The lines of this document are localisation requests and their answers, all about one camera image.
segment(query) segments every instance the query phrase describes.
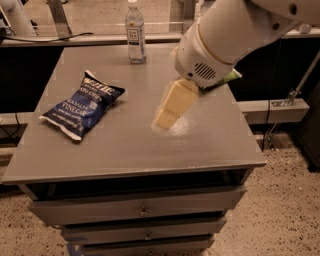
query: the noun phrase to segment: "speckled floor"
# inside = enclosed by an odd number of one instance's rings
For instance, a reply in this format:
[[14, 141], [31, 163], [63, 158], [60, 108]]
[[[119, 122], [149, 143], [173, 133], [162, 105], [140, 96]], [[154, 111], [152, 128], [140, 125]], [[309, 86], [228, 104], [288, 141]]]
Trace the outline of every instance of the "speckled floor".
[[[308, 171], [287, 133], [275, 136], [275, 146], [264, 151], [268, 164], [253, 171], [212, 247], [167, 256], [320, 255], [320, 173]], [[28, 211], [29, 202], [20, 193], [0, 196], [1, 255], [68, 255], [59, 230], [45, 227]]]

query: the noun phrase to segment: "plastic bottle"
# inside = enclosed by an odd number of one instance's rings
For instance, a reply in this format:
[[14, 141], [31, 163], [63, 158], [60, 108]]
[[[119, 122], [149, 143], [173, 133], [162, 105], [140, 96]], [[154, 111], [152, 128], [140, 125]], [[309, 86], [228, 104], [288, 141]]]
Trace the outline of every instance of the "plastic bottle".
[[144, 19], [138, 9], [137, 0], [128, 0], [129, 11], [125, 20], [129, 59], [131, 63], [143, 63], [146, 60], [146, 41]]

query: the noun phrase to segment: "cabinet drawer front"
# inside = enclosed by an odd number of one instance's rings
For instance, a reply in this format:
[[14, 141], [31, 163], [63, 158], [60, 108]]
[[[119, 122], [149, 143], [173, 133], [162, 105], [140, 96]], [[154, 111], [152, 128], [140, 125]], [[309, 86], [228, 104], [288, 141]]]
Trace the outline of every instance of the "cabinet drawer front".
[[74, 244], [102, 244], [123, 241], [151, 241], [166, 237], [218, 233], [226, 223], [224, 217], [159, 220], [142, 223], [65, 228], [62, 236]]
[[84, 256], [146, 256], [157, 253], [179, 252], [209, 248], [213, 240], [208, 236], [163, 240], [157, 243], [121, 244], [110, 246], [81, 246]]
[[240, 186], [33, 202], [30, 210], [47, 225], [68, 225], [223, 211], [233, 209], [244, 192]]

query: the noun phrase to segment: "table top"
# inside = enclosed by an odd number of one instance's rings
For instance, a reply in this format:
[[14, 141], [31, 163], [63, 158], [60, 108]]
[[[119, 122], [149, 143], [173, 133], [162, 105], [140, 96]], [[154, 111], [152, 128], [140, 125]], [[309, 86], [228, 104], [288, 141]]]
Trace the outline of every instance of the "table top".
[[[148, 45], [142, 65], [129, 63], [127, 46], [66, 48], [2, 182], [30, 184], [265, 165], [228, 85], [202, 92], [169, 131], [153, 127], [164, 92], [179, 78], [170, 56], [175, 46]], [[85, 70], [126, 92], [76, 143], [39, 116], [78, 90]]]

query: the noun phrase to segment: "blue chip bag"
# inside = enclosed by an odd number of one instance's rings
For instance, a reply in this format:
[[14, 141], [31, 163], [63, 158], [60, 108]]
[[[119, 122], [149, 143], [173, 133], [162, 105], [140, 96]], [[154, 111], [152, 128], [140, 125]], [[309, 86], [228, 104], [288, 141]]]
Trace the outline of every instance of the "blue chip bag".
[[125, 89], [100, 82], [90, 71], [85, 72], [80, 89], [71, 98], [57, 104], [40, 116], [76, 141], [98, 122], [108, 107]]

